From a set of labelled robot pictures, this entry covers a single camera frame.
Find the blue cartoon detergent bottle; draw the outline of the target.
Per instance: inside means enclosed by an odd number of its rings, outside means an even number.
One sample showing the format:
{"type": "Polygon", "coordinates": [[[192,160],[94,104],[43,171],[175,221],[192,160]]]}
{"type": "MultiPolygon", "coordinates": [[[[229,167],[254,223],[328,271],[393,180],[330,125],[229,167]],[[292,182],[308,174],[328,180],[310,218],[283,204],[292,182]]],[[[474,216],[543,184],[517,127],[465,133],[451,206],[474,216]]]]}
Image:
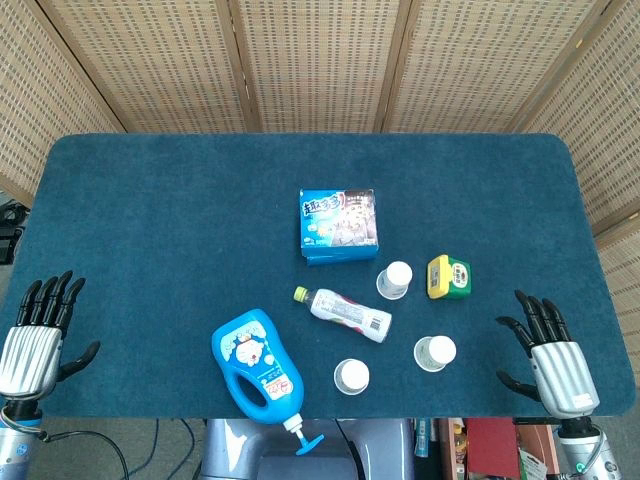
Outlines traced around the blue cartoon detergent bottle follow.
{"type": "Polygon", "coordinates": [[[220,326],[211,350],[232,399],[249,419],[283,425],[300,442],[298,456],[324,440],[322,434],[309,440],[302,431],[304,382],[265,311],[253,309],[220,326]]]}

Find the peach drink plastic bottle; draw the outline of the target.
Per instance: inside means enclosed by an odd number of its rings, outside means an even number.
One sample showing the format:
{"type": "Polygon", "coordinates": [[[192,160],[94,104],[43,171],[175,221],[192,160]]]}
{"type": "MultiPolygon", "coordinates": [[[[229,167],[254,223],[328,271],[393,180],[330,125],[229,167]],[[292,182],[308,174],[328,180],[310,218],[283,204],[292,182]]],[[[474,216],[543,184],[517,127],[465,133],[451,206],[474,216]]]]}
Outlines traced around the peach drink plastic bottle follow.
{"type": "Polygon", "coordinates": [[[376,343],[384,342],[391,327],[390,313],[358,304],[332,290],[297,286],[293,298],[316,318],[347,327],[376,343]]]}

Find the woven bamboo folding screen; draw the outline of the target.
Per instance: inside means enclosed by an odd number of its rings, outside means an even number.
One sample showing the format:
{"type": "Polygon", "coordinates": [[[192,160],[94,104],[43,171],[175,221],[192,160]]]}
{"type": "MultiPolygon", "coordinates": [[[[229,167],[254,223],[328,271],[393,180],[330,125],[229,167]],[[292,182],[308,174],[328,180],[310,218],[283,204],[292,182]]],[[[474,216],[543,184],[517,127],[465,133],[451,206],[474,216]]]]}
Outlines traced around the woven bamboo folding screen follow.
{"type": "Polygon", "coordinates": [[[88,132],[547,132],[640,375],[640,0],[0,0],[0,198],[88,132]]]}

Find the green tub with yellow lid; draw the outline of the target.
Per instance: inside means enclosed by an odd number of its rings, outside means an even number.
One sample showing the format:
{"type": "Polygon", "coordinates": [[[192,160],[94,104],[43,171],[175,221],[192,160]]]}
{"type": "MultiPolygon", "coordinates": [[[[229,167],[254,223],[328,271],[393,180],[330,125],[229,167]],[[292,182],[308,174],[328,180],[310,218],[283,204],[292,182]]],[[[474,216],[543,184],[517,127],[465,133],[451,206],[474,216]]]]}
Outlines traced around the green tub with yellow lid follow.
{"type": "Polygon", "coordinates": [[[426,268],[426,292],[432,299],[461,299],[472,292],[471,265],[443,254],[426,268]]]}

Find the blue cookie box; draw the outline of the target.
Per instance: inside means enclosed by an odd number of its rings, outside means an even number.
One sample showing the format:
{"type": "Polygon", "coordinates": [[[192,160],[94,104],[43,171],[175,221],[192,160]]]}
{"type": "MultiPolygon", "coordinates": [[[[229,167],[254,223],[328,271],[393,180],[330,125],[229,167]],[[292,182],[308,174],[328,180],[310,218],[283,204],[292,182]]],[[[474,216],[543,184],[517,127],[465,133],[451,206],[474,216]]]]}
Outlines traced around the blue cookie box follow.
{"type": "Polygon", "coordinates": [[[301,189],[299,215],[305,255],[374,255],[379,249],[373,189],[301,189]]]}
{"type": "Polygon", "coordinates": [[[336,247],[324,249],[307,249],[302,251],[309,266],[329,265],[374,259],[378,254],[377,246],[336,247]]]}

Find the black device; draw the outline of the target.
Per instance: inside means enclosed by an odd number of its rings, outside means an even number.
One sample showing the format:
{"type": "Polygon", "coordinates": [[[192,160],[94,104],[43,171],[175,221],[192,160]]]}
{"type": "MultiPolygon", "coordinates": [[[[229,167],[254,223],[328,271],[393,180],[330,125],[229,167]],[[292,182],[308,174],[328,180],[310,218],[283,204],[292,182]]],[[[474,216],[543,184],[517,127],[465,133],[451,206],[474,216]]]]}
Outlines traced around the black device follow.
{"type": "Polygon", "coordinates": [[[0,265],[14,262],[15,250],[29,213],[27,207],[15,200],[0,205],[0,265]]]}

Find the dark blue table mat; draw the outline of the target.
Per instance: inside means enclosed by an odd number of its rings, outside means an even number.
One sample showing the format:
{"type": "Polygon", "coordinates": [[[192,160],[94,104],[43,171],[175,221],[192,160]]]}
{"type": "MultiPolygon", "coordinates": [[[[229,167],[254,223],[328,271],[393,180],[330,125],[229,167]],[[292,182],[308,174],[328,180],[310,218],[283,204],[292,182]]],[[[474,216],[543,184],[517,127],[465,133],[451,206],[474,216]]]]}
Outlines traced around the dark blue table mat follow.
{"type": "Polygon", "coordinates": [[[636,399],[570,153],[549,134],[67,136],[50,150],[20,242],[0,349],[25,290],[68,270],[86,283],[62,358],[93,341],[101,348],[42,401],[48,416],[238,417],[210,340],[260,308],[301,373],[304,418],[541,417],[540,404],[496,375],[533,381],[496,321],[522,317],[516,290],[562,312],[599,414],[620,415],[636,399]],[[373,189],[377,256],[309,266],[301,189],[373,189]],[[471,265],[468,297],[427,296],[427,265],[443,254],[471,265]],[[413,278],[388,300],[376,279],[394,261],[413,278]],[[386,339],[316,318],[294,300],[297,286],[390,313],[386,339]],[[457,354],[430,373],[413,349],[437,335],[457,354]],[[334,384],[349,358],[370,372],[359,395],[334,384]]]}

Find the white paper cup green flower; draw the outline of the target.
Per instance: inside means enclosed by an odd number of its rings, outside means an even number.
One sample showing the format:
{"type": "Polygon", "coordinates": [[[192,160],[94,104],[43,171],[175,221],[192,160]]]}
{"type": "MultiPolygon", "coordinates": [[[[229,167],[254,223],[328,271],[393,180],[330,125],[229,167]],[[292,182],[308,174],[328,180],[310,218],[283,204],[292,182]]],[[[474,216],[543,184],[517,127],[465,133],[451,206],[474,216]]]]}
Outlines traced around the white paper cup green flower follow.
{"type": "Polygon", "coordinates": [[[367,365],[357,359],[344,359],[334,369],[334,384],[344,395],[359,395],[366,390],[370,381],[367,365]]]}
{"type": "Polygon", "coordinates": [[[444,335],[419,339],[413,349],[416,364],[424,371],[435,373],[443,370],[456,357],[454,341],[444,335]]]}

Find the red box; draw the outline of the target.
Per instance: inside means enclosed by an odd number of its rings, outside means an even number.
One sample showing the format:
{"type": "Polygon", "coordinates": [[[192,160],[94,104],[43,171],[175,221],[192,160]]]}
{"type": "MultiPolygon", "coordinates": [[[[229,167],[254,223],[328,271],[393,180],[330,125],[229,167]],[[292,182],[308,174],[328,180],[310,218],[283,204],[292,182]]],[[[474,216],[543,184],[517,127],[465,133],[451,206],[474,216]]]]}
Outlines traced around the red box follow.
{"type": "Polygon", "coordinates": [[[470,474],[520,480],[516,427],[510,417],[468,418],[466,428],[470,474]]]}

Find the black and silver left hand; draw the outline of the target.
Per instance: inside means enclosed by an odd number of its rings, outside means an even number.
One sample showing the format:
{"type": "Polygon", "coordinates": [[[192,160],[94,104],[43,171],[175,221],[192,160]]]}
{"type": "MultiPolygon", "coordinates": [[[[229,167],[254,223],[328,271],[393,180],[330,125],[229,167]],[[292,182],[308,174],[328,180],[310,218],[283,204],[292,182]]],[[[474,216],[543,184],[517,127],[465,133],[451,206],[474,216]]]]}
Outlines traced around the black and silver left hand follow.
{"type": "Polygon", "coordinates": [[[75,303],[86,282],[72,276],[66,271],[47,281],[36,280],[25,291],[0,354],[0,395],[5,399],[40,400],[97,355],[101,343],[94,341],[79,358],[60,362],[75,303]]]}

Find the black and silver right hand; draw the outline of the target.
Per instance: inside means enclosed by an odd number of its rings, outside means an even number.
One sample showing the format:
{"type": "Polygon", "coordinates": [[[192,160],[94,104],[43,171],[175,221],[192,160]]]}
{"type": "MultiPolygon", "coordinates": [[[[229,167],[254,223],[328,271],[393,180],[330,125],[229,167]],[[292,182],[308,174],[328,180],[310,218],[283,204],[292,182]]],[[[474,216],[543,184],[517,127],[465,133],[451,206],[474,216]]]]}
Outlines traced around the black and silver right hand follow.
{"type": "Polygon", "coordinates": [[[522,346],[534,375],[533,384],[515,380],[506,371],[496,375],[509,390],[543,405],[551,417],[574,420],[590,416],[600,399],[580,345],[568,331],[560,310],[548,299],[514,292],[525,314],[522,325],[509,316],[496,321],[508,327],[522,346]]]}

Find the white paper cup blue flower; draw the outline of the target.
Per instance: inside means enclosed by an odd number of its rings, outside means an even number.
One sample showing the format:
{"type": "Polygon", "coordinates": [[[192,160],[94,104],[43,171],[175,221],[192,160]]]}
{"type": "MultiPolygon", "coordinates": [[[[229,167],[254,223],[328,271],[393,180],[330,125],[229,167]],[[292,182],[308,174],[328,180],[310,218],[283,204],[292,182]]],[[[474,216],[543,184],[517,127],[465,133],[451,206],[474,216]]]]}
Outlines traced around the white paper cup blue flower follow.
{"type": "Polygon", "coordinates": [[[411,283],[413,271],[404,261],[391,262],[376,279],[378,293],[388,300],[402,298],[411,283]]]}

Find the grey robot torso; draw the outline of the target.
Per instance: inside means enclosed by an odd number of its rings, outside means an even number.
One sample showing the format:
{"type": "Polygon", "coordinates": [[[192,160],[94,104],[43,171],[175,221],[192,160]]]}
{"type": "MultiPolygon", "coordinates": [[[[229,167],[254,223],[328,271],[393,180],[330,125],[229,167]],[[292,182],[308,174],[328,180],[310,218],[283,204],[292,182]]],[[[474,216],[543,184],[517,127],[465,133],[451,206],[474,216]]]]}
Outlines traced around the grey robot torso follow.
{"type": "Polygon", "coordinates": [[[315,419],[308,444],[281,426],[210,419],[197,480],[414,480],[409,419],[315,419]]]}

